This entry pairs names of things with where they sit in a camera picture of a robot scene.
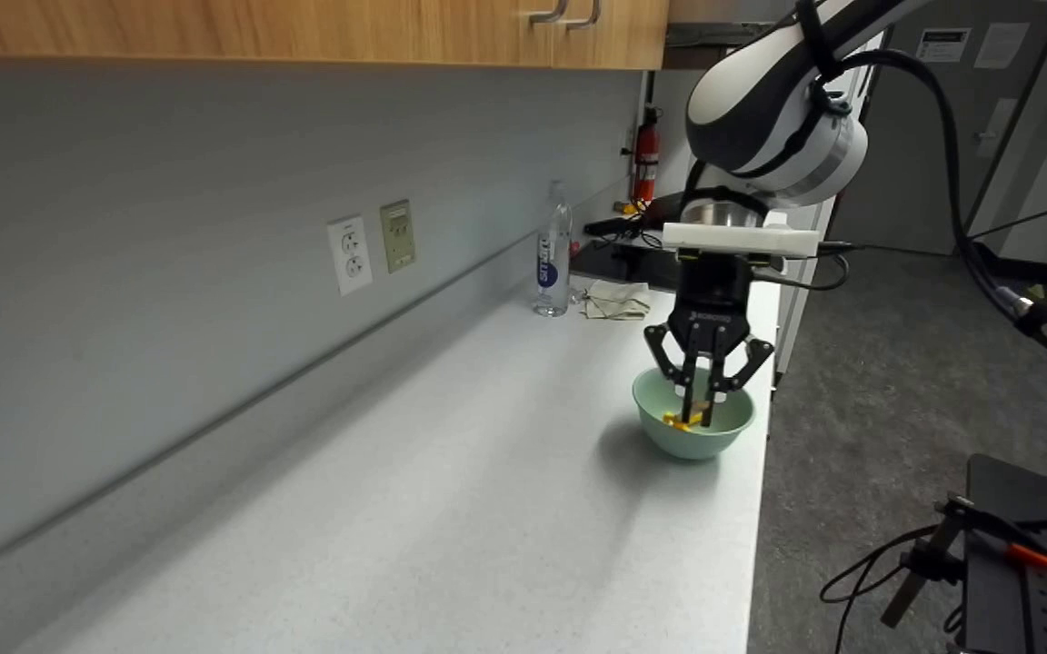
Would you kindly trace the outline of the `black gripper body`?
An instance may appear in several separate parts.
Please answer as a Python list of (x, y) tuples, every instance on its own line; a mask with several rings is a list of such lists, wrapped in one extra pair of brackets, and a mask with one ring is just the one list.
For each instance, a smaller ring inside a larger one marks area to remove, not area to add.
[(684, 251), (670, 330), (684, 352), (728, 355), (748, 339), (748, 266), (736, 254)]

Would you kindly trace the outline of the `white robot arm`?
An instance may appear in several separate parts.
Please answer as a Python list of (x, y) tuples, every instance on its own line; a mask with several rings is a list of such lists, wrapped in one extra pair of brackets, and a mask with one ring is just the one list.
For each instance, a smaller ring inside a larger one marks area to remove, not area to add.
[(671, 428), (704, 426), (776, 352), (748, 335), (756, 261), (825, 251), (813, 227), (771, 226), (782, 205), (843, 193), (864, 162), (868, 129), (830, 84), (868, 41), (923, 0), (797, 0), (760, 41), (720, 58), (687, 93), (693, 154), (681, 211), (659, 242), (681, 257), (676, 305), (644, 330), (659, 374), (681, 389)]

